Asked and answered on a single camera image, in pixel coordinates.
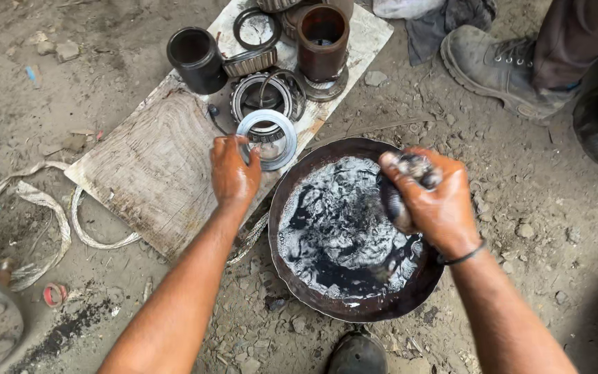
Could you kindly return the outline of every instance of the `black shoe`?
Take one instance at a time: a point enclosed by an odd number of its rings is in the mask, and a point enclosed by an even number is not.
[[[387,374],[387,353],[365,329],[349,332],[332,353],[327,374]]]
[[[562,108],[576,90],[532,86],[535,44],[528,37],[501,41],[465,25],[442,40],[440,53],[451,75],[466,89],[501,99],[504,108],[515,115],[541,119]]]

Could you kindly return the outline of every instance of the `wooden board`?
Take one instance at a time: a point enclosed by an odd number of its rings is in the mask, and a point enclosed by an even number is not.
[[[220,51],[227,56],[243,51],[233,37],[232,23],[250,6],[246,0],[232,0],[208,29],[214,36],[220,31]],[[392,32],[393,27],[386,21],[354,6],[347,88],[327,103],[308,103],[303,117],[295,123],[295,157],[280,170],[263,173],[260,191],[246,218],[295,163]],[[249,43],[259,43],[269,34],[268,26],[246,25],[242,29],[242,38]],[[279,42],[277,48],[278,66],[293,69],[294,46]],[[104,142],[66,170],[66,176],[123,219],[157,251],[176,259],[217,205],[211,189],[209,149],[213,138],[221,132],[207,115],[207,103],[220,108],[219,126],[233,131],[236,127],[228,115],[227,103],[230,92],[228,84],[213,95],[198,96],[187,90],[177,72],[170,72]]]

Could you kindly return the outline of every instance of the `boot laces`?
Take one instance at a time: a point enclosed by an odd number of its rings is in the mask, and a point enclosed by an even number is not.
[[[527,65],[532,67],[534,46],[536,39],[531,37],[513,38],[497,44],[495,61],[503,61],[508,64]]]

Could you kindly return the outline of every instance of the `dusty floor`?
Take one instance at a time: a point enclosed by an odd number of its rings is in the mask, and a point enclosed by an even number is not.
[[[0,0],[0,178],[43,158],[73,162],[81,157],[93,147],[93,139],[77,153],[62,150],[44,157],[43,152],[71,130],[104,130],[107,136],[170,70],[165,43],[171,33],[186,25],[207,27],[227,0],[71,3]],[[500,0],[494,35],[538,30],[548,5],[546,0]],[[458,86],[439,58],[411,68],[403,23],[392,24],[392,38],[369,68],[388,75],[389,84],[369,87],[360,80],[319,136],[408,116],[453,115],[452,126],[438,121],[430,129],[400,126],[366,136],[398,145],[436,146],[467,164],[474,195],[485,197],[488,205],[478,224],[492,251],[501,263],[509,262],[505,268],[513,270],[510,277],[580,371],[598,373],[598,166],[571,130],[573,104],[545,121],[523,121],[497,100]],[[55,43],[78,43],[79,58],[59,64],[52,55],[38,55],[28,40],[37,31]],[[28,65],[38,65],[40,89],[27,78]],[[25,180],[67,207],[74,186],[59,171]],[[23,257],[48,219],[47,209],[3,194],[0,258]],[[102,242],[130,233],[90,197],[81,205],[80,219]],[[533,227],[534,236],[515,234],[521,221]],[[52,227],[32,259],[59,245],[56,220]],[[566,232],[576,228],[580,237],[571,243]],[[74,234],[60,265],[20,293],[27,336],[0,371],[94,372],[139,309],[147,277],[157,284],[169,268],[143,243],[99,251]],[[350,327],[290,297],[274,274],[264,235],[244,260],[225,270],[195,373],[238,373],[235,356],[241,359],[244,352],[262,363],[260,373],[320,373],[325,368],[334,344]],[[46,282],[91,292],[87,299],[51,310],[38,302]],[[559,291],[567,295],[560,304],[555,298]],[[280,312],[268,312],[265,293],[291,301]],[[295,331],[296,318],[305,318],[304,329]],[[428,374],[431,365],[439,373],[479,371],[469,325],[446,272],[416,311],[371,328],[387,346],[393,373]],[[408,349],[411,337],[422,347],[423,358]]]

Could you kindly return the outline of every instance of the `trouser leg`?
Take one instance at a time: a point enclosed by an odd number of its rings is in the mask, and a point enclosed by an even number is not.
[[[597,59],[598,0],[553,0],[534,49],[534,86],[577,82]]]

